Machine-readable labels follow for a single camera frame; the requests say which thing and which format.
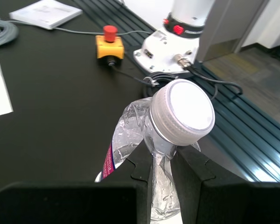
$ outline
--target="black tabletop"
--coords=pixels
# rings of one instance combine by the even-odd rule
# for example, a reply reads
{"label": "black tabletop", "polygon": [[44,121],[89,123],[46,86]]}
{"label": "black tabletop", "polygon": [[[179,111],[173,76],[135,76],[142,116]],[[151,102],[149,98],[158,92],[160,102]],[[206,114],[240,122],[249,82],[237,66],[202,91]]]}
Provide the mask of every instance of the black tabletop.
{"label": "black tabletop", "polygon": [[[0,18],[34,2],[0,0]],[[0,47],[14,109],[0,116],[0,188],[18,181],[94,181],[119,117],[141,97],[142,86],[98,65],[92,35],[17,27],[18,38]],[[84,14],[61,27],[102,31]],[[121,69],[142,77],[127,58]],[[214,149],[207,138],[200,144]]]}

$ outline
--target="cable connector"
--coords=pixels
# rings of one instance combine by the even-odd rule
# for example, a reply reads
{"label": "cable connector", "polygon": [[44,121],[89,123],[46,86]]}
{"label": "cable connector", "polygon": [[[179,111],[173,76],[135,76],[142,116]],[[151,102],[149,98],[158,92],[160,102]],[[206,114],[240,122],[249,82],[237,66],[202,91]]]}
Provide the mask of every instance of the cable connector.
{"label": "cable connector", "polygon": [[181,54],[174,55],[173,58],[183,69],[186,69],[192,65],[192,63],[187,58],[184,58]]}
{"label": "cable connector", "polygon": [[153,87],[156,87],[157,85],[159,85],[159,83],[156,80],[153,80],[149,76],[146,76],[143,80],[145,80],[145,79],[148,79]]}

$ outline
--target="white bottle cap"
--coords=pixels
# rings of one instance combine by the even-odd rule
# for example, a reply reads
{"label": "white bottle cap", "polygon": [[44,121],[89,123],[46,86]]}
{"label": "white bottle cap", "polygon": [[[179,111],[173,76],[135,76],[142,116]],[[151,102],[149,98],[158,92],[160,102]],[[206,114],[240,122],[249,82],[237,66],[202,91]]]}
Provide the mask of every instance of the white bottle cap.
{"label": "white bottle cap", "polygon": [[155,93],[151,116],[159,135],[178,146],[197,142],[215,124],[209,97],[185,79],[174,80]]}

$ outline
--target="gray cable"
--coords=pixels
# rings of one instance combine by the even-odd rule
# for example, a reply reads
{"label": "gray cable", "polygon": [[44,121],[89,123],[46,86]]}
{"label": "gray cable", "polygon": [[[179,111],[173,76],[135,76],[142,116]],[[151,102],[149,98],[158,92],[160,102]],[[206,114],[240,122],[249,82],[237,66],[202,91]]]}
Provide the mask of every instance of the gray cable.
{"label": "gray cable", "polygon": [[[27,23],[27,22],[22,22],[22,21],[14,21],[14,20],[9,20],[6,22],[12,22],[12,23],[19,23],[19,24],[23,24],[23,25],[30,25],[30,26],[35,26],[31,23]],[[69,33],[73,33],[73,34],[89,34],[89,35],[103,35],[104,33],[99,33],[99,32],[85,32],[85,31],[75,31],[75,30],[70,30],[70,29],[64,29],[64,28],[59,28],[59,27],[55,27],[53,29],[57,29],[57,30],[61,30],[61,31],[65,31],[65,32],[69,32]],[[144,30],[133,30],[133,31],[129,31],[126,33],[122,33],[122,34],[117,34],[119,36],[121,35],[127,35],[127,34],[132,34],[132,33],[146,33],[146,34],[151,34],[151,32],[148,31],[144,31]]]}
{"label": "gray cable", "polygon": [[[36,25],[27,23],[27,22],[13,21],[13,20],[3,21],[0,19],[0,45],[10,42],[18,36],[19,30],[13,23],[36,26]],[[74,34],[89,34],[89,35],[103,35],[104,34],[104,33],[97,33],[97,32],[75,31],[75,30],[64,29],[64,28],[59,28],[59,27],[56,27],[54,29],[69,32],[69,33],[74,33]],[[127,34],[131,34],[131,33],[151,34],[150,32],[143,31],[143,30],[133,30],[133,31],[129,31],[126,33],[122,33],[122,34],[117,34],[117,35],[127,35]]]}
{"label": "gray cable", "polygon": [[[69,29],[63,29],[63,28],[54,28],[54,29],[58,29],[61,31],[65,31],[65,32],[69,32],[69,33],[74,33],[74,34],[90,34],[90,35],[103,35],[104,33],[95,33],[95,32],[84,32],[84,31],[75,31],[75,30],[69,30]],[[117,34],[118,36],[121,35],[127,35],[127,34],[131,34],[131,33],[146,33],[146,34],[151,34],[151,32],[148,31],[144,31],[144,30],[133,30],[133,31],[129,31],[126,33],[122,33],[122,34]]]}
{"label": "gray cable", "polygon": [[0,19],[0,45],[12,41],[18,33],[19,30],[14,24]]}

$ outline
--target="metal connector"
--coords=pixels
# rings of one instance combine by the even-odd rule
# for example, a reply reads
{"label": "metal connector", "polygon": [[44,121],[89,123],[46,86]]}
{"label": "metal connector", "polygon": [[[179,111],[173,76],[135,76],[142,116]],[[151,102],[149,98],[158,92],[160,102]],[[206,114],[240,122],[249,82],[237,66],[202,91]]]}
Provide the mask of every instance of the metal connector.
{"label": "metal connector", "polygon": [[174,55],[173,58],[177,64],[184,69],[191,66],[191,62],[187,58],[184,58],[181,54]]}

